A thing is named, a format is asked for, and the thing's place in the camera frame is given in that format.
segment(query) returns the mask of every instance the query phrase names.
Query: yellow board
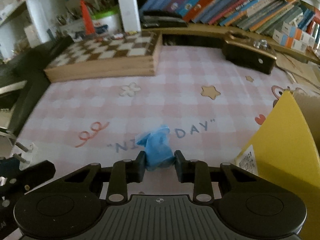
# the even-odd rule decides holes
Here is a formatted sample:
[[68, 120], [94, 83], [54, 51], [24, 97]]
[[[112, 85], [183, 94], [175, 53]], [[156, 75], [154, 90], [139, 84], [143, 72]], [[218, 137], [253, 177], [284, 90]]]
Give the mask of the yellow board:
[[300, 237], [320, 239], [320, 158], [306, 119], [289, 91], [236, 158], [237, 165], [252, 147], [258, 176], [294, 192], [306, 204], [307, 220]]

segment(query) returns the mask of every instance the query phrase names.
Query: crosshair mark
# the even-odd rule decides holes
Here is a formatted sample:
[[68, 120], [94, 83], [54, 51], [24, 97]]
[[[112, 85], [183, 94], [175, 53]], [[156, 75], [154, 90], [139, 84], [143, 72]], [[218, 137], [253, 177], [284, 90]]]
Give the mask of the crosshair mark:
[[163, 201], [165, 201], [163, 198], [157, 198], [155, 201], [157, 201], [159, 204], [161, 204]]

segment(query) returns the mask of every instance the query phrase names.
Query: books row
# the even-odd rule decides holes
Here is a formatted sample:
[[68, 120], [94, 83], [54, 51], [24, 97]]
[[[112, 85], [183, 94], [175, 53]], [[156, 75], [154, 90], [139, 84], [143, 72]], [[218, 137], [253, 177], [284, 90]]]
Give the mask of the books row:
[[139, 13], [147, 10], [174, 12], [187, 22], [235, 26], [268, 36], [281, 31], [283, 22], [309, 32], [317, 24], [315, 10], [299, 0], [147, 0]]

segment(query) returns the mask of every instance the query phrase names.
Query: chessboard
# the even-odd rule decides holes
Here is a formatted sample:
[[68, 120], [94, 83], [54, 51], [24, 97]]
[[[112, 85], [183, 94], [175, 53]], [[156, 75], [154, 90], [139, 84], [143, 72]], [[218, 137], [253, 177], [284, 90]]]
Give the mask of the chessboard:
[[161, 47], [161, 33], [145, 31], [119, 40], [84, 40], [70, 45], [44, 71], [51, 82], [153, 76]]

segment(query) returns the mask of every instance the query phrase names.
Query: pen holder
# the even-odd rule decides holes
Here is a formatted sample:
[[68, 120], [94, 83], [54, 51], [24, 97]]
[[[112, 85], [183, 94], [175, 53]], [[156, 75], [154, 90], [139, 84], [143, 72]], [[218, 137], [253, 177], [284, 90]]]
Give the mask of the pen holder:
[[92, 15], [91, 18], [95, 28], [107, 25], [108, 33], [111, 35], [122, 32], [118, 6], [114, 6], [110, 10], [96, 13]]

